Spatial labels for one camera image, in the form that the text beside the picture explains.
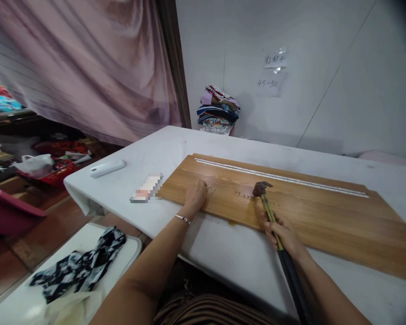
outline hammer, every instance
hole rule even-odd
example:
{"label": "hammer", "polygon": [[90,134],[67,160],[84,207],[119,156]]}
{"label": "hammer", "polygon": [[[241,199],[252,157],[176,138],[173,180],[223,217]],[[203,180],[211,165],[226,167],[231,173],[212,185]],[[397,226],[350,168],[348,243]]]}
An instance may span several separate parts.
{"label": "hammer", "polygon": [[[271,222],[277,222],[275,220],[274,213],[269,205],[268,198],[266,197],[266,187],[272,187],[266,181],[257,182],[253,189],[253,196],[260,197],[262,200],[263,208]],[[289,285],[290,293],[295,303],[296,312],[298,313],[299,320],[302,325],[314,324],[313,315],[311,314],[310,307],[308,305],[307,298],[305,297],[304,290],[302,289],[301,282],[299,280],[298,273],[296,272],[295,265],[289,253],[284,249],[283,243],[280,237],[273,232],[278,245],[278,256],[280,257],[281,266]]]}

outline hammer head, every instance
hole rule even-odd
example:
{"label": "hammer head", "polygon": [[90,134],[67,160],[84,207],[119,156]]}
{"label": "hammer head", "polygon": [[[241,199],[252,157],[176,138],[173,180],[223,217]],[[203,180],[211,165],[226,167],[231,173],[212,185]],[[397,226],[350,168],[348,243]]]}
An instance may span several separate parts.
{"label": "hammer head", "polygon": [[260,197],[263,194],[266,194],[265,188],[267,187],[272,187],[272,185],[266,181],[257,182],[256,185],[254,185],[253,196]]}

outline floor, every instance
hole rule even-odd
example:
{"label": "floor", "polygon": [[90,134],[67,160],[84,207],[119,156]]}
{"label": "floor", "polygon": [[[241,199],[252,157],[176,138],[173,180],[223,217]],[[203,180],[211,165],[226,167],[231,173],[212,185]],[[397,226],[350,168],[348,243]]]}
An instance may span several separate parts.
{"label": "floor", "polygon": [[117,226],[124,233],[150,242],[136,227],[114,214],[86,217],[67,192],[60,192],[49,202],[48,215],[33,229],[0,246],[0,301],[32,274],[71,236],[88,222],[105,227]]}

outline bracelet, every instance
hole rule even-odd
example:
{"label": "bracelet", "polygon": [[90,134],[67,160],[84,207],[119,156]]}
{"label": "bracelet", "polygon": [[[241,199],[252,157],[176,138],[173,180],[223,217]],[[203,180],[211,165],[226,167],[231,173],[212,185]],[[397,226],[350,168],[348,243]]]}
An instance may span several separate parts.
{"label": "bracelet", "polygon": [[189,221],[187,218],[182,217],[182,216],[180,216],[180,215],[178,215],[178,214],[175,215],[175,217],[178,217],[179,219],[185,221],[185,222],[188,224],[188,226],[191,226],[191,221]]}

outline hammer handle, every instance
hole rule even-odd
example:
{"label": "hammer handle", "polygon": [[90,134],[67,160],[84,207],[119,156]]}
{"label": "hammer handle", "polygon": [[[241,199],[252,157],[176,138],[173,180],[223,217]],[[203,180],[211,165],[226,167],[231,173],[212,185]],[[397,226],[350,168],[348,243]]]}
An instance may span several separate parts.
{"label": "hammer handle", "polygon": [[[269,201],[268,201],[268,198],[266,197],[266,194],[262,194],[262,196],[261,196],[260,198],[262,199],[262,204],[263,204],[263,207],[264,207],[264,209],[265,209],[265,211],[266,211],[266,214],[268,215],[269,221],[271,221],[271,222],[277,222],[277,221],[275,220],[274,213],[272,212],[272,209],[271,209],[271,207],[269,206]],[[281,243],[280,237],[279,237],[276,233],[273,233],[273,234],[275,235],[275,239],[277,240],[278,250],[279,250],[279,251],[283,251],[283,250],[284,250],[284,246],[283,246],[283,244]]]}
{"label": "hammer handle", "polygon": [[[263,207],[268,214],[269,220],[271,222],[277,222],[275,220],[274,213],[269,205],[268,198],[265,194],[260,197],[262,199]],[[278,244],[278,256],[280,257],[281,266],[283,267],[283,272],[289,285],[290,293],[295,304],[296,312],[298,313],[299,320],[302,325],[312,325],[314,324],[313,315],[311,314],[310,307],[308,305],[307,298],[305,297],[304,290],[302,289],[301,282],[299,280],[298,273],[296,272],[295,265],[293,264],[292,257],[284,249],[281,243],[280,237],[276,234],[275,238]]]}

